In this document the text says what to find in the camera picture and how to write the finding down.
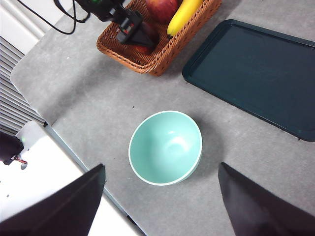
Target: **tray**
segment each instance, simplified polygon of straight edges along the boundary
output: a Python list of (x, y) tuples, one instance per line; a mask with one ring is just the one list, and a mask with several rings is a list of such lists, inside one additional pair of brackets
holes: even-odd
[(315, 141), (315, 42), (221, 22), (183, 69), (191, 84), (305, 141)]
[(111, 23), (98, 37), (97, 48), (104, 54), (138, 73), (160, 76), (172, 60), (189, 43), (201, 27), (220, 7), (221, 0), (204, 0), (196, 13), (171, 40), (167, 39), (168, 25), (161, 25), (151, 19), (145, 0), (132, 0), (126, 8), (139, 11), (144, 21), (154, 25), (160, 35), (160, 42), (151, 55), (143, 55), (117, 39), (118, 25)]

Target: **white surface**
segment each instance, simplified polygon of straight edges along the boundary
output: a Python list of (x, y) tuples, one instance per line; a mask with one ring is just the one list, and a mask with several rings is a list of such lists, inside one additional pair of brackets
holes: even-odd
[[(82, 171), (36, 122), (27, 123), (17, 135), (23, 141), (21, 156), (28, 161), (25, 170), (14, 161), (9, 166), (0, 162), (0, 220), (45, 199), (67, 184)], [(135, 236), (131, 223), (103, 195), (89, 236)]]
[[(143, 178), (137, 171), (136, 169), (134, 168), (133, 166), (133, 163), (131, 161), (131, 154), (130, 154), (130, 148), (131, 148), (131, 143), (133, 141), (133, 138), (135, 136), (135, 134), (137, 133), (138, 129), (145, 123), (147, 122), (149, 119), (151, 119), (152, 117), (155, 117), (159, 114), (162, 114), (162, 113), (179, 113), (185, 117), (187, 117), (189, 120), (192, 121), (192, 123), (194, 124), (194, 126), (196, 127), (196, 129), (198, 130), (198, 135), (199, 135), (199, 141), (200, 141), (200, 145), (199, 145), (199, 154), (196, 158), (196, 161), (195, 163), (192, 165), (192, 167), (183, 175), (181, 176), (180, 178), (174, 180), (174, 181), (171, 181), (171, 182), (168, 182), (168, 183), (155, 183), (155, 182), (151, 182), (151, 181), (148, 181), (146, 180), (145, 178)], [(202, 153), (202, 137), (201, 137), (201, 132), (200, 132), (200, 129), (198, 127), (198, 125), (196, 124), (196, 122), (188, 115), (186, 115), (185, 113), (182, 113), (182, 112), (178, 112), (178, 111), (162, 111), (162, 112), (157, 112), (157, 113), (154, 113), (153, 115), (149, 116), (148, 118), (144, 119), (144, 121), (142, 121), (138, 127), (136, 128), (136, 130), (134, 131), (131, 139), (130, 139), (130, 142), (129, 142), (129, 148), (128, 148), (128, 156), (129, 156), (129, 163), (130, 163), (130, 166), (133, 170), (133, 172), (144, 182), (148, 183), (148, 184), (152, 184), (152, 185), (156, 185), (156, 186), (167, 186), (167, 185), (171, 185), (171, 184), (175, 184), (175, 183), (179, 183), (183, 180), (185, 180), (186, 178), (188, 178), (197, 168), (197, 166), (199, 165), (199, 162), (200, 162), (200, 158), (201, 158), (201, 153)]]
[[(53, 25), (63, 16), (53, 0), (22, 0), (22, 2)], [(67, 11), (72, 7), (72, 0), (60, 0), (60, 3)], [(28, 53), (51, 28), (16, 0), (1, 0), (0, 13), (1, 36), (23, 54)], [(69, 18), (69, 27), (63, 30), (69, 31), (72, 26), (73, 20)]]

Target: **cable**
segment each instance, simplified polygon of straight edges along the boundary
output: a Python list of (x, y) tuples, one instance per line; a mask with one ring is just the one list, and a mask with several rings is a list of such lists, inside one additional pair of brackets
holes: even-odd
[(79, 23), (85, 23), (87, 19), (89, 19), (91, 13), (88, 12), (87, 16), (82, 19), (82, 20), (78, 20), (77, 18), (71, 16), (64, 8), (63, 6), (60, 4), (59, 0), (54, 0), (54, 3), (56, 5), (57, 8), (59, 8), (60, 11), (63, 12), (63, 14), (67, 15), (68, 17), (70, 17), (71, 19), (75, 20), (76, 22), (79, 22)]
[(51, 24), (50, 22), (48, 22), (47, 20), (45, 20), (42, 16), (40, 16), (37, 12), (33, 11), (31, 8), (29, 8), (28, 6), (26, 6), (22, 1), (20, 0), (17, 0), (23, 7), (25, 7), (27, 10), (29, 10), (31, 13), (33, 13), (34, 15), (36, 15), (37, 17), (39, 17), (40, 19), (42, 19), (45, 23), (47, 23), (48, 25), (50, 25), (53, 29), (57, 30), (58, 32), (60, 33), (63, 33), (63, 34), (73, 34), (73, 32), (75, 31), (75, 28), (76, 28), (76, 23), (77, 23), (77, 20), (76, 20), (76, 10), (75, 10), (75, 3), (74, 3), (74, 0), (72, 0), (72, 4), (73, 4), (73, 16), (71, 16), (71, 18), (74, 20), (74, 24), (73, 24), (73, 28), (72, 28), (72, 31), (71, 32), (64, 32), (60, 29), (58, 29), (57, 27), (55, 27), (53, 24)]

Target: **gray table surface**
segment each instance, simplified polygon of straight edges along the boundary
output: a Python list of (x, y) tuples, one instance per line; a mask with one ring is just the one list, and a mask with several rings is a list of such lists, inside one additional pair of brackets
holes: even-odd
[[(315, 41), (314, 0), (223, 0), (161, 77), (136, 74), (100, 53), (95, 42), (107, 24), (95, 17), (71, 36), (49, 31), (12, 73), (14, 85), (88, 168), (106, 165), (106, 190), (147, 235), (233, 235), (217, 177), (222, 161), (315, 215), (315, 143), (299, 141), (181, 75), (225, 19)], [(70, 25), (66, 18), (58, 23)], [(204, 154), (187, 180), (157, 187), (133, 173), (128, 143), (143, 119), (163, 110), (195, 119)]]

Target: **ceramic bowl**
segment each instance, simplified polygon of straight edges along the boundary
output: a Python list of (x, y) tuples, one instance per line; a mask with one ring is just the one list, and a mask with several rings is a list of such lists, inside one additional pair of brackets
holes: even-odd
[(196, 122), (184, 113), (163, 111), (146, 118), (129, 143), (129, 161), (143, 181), (170, 185), (197, 168), (202, 138)]

